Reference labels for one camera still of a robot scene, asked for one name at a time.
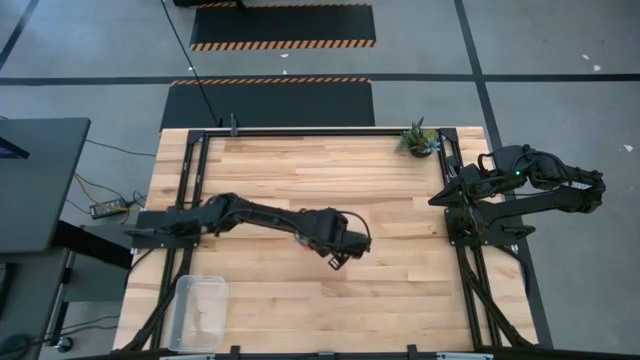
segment hazard stripe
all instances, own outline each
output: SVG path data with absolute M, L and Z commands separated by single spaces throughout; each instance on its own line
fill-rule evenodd
M 206 9 L 212 7 L 236 7 L 235 2 L 219 2 L 212 4 L 204 4 L 198 6 L 198 9 Z M 278 5 L 245 5 L 247 8 L 274 8 L 274 7 L 319 7 L 319 6 L 371 6 L 371 4 L 355 3 L 355 4 L 278 4 Z
M 228 43 L 199 43 L 190 45 L 192 51 L 273 50 L 273 49 L 328 49 L 364 48 L 375 46 L 375 40 L 283 40 L 247 41 Z
M 240 78 L 231 78 L 231 79 L 210 79 L 210 80 L 200 80 L 200 84 L 202 85 L 232 85 L 232 84 L 293 84 L 293 83 L 363 83 L 368 82 L 371 83 L 371 80 L 368 78 L 323 78 L 323 77 L 306 77 L 306 78 L 290 78 L 290 77 L 280 77 L 280 78 L 252 78 L 252 79 L 240 79 Z M 197 85 L 197 80 L 175 80 L 171 82 L 171 86 L 175 85 Z

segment transparent bin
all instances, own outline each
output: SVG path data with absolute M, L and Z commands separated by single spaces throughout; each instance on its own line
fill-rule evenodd
M 229 287 L 219 276 L 178 279 L 169 349 L 213 352 L 224 338 Z

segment wooden table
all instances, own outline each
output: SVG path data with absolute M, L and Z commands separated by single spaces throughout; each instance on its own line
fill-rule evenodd
M 457 130 L 465 164 L 487 152 L 481 127 Z M 174 204 L 187 132 L 162 133 L 148 209 Z M 438 158 L 396 153 L 397 141 L 395 136 L 211 140 L 204 199 L 235 192 L 290 210 L 332 206 L 362 215 L 373 237 L 371 253 L 340 271 L 275 230 L 240 225 L 220 238 L 203 237 L 191 274 L 222 276 L 230 288 L 226 334 L 216 352 L 227 353 L 231 345 L 252 353 L 404 352 L 407 344 L 417 344 L 419 351 L 472 350 L 444 209 L 427 204 L 443 188 Z M 194 176 L 190 180 L 187 199 Z M 349 226 L 364 231 L 355 218 Z M 517 262 L 493 248 L 484 254 L 496 303 L 535 342 Z M 131 274 L 115 348 L 133 337 L 156 305 L 164 259 L 165 251 L 156 250 Z M 476 302 L 488 344 L 484 310 Z M 171 314 L 170 309 L 165 324 Z M 165 325 L 163 346 L 169 332 Z

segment small succulent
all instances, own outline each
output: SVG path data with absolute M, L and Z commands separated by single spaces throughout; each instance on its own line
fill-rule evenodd
M 440 151 L 440 142 L 438 141 L 436 131 L 433 129 L 423 130 L 423 121 L 424 116 L 417 123 L 411 124 L 411 129 L 402 132 L 396 151 L 404 148 L 409 148 L 410 150 L 423 154 Z

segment floor tile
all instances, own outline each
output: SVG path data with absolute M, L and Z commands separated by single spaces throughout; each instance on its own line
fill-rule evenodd
M 554 346 L 640 353 L 640 83 L 490 84 L 507 144 L 528 143 L 570 166 L 604 173 L 604 204 L 591 214 L 525 216 Z
M 168 89 L 168 85 L 0 87 L 0 109 L 9 118 L 88 117 L 89 139 L 155 153 Z M 150 157 L 85 144 L 77 172 L 130 201 L 134 190 L 146 194 L 153 165 Z M 117 198 L 99 188 L 90 186 L 87 190 L 100 201 Z M 76 183 L 71 184 L 67 198 L 84 209 L 91 204 Z M 123 220 L 118 216 L 92 221 L 69 204 L 61 218 L 73 224 L 93 225 Z
M 28 3 L 29 0 L 4 0 L 0 2 L 0 51 L 9 40 Z
M 185 64 L 159 1 L 42 0 L 0 75 L 187 76 Z
M 474 84 L 374 81 L 372 92 L 377 126 L 484 126 Z
M 65 318 L 64 327 L 97 320 L 105 316 L 119 316 L 122 302 L 78 302 L 71 303 Z M 118 325 L 118 319 L 104 319 L 91 326 L 110 328 Z M 53 347 L 44 347 L 40 353 L 40 360 L 69 359 L 81 356 L 108 354 L 112 349 L 115 329 L 87 329 L 70 335 L 73 348 L 66 353 L 59 353 Z
M 316 1 L 336 3 L 344 1 Z M 297 3 L 274 0 L 255 3 Z M 191 52 L 200 75 L 468 73 L 453 4 L 446 0 L 373 0 L 377 43 L 370 49 Z M 195 10 L 168 4 L 185 46 Z M 157 1 L 42 0 L 4 77 L 191 75 Z
M 640 2 L 467 0 L 464 4 L 484 73 L 640 72 Z

